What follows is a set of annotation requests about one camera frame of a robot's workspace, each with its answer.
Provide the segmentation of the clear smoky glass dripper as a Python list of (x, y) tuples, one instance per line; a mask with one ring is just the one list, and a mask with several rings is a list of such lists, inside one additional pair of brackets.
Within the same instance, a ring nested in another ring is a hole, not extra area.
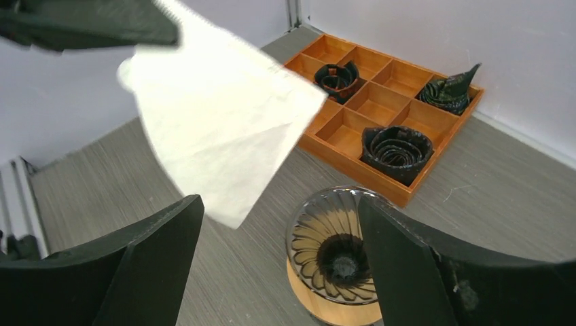
[(359, 221), (362, 198), (388, 200), (364, 187), (317, 191), (296, 208), (286, 231), (289, 266), (313, 293), (337, 304), (377, 302)]

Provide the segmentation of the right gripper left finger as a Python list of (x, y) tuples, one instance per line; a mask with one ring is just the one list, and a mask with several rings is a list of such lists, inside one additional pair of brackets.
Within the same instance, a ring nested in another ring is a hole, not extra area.
[(186, 196), (41, 260), (1, 263), (2, 325), (174, 325), (202, 227)]

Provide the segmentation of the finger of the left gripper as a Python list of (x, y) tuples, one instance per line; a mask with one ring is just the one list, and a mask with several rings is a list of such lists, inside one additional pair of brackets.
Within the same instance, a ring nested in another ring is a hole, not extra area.
[(159, 1), (2, 1), (1, 37), (53, 52), (176, 46), (179, 27)]

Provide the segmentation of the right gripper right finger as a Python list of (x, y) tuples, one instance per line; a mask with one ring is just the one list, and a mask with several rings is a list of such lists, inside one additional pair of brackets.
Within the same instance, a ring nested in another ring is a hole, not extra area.
[(574, 325), (575, 261), (493, 251), (386, 201), (358, 207), (385, 325)]

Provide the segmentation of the white paper coffee filter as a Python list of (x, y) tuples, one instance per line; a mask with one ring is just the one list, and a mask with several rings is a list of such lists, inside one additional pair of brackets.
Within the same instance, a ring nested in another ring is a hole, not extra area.
[(139, 45), (118, 68), (156, 160), (214, 221), (238, 228), (327, 100), (325, 91), (181, 1), (157, 6), (176, 48)]

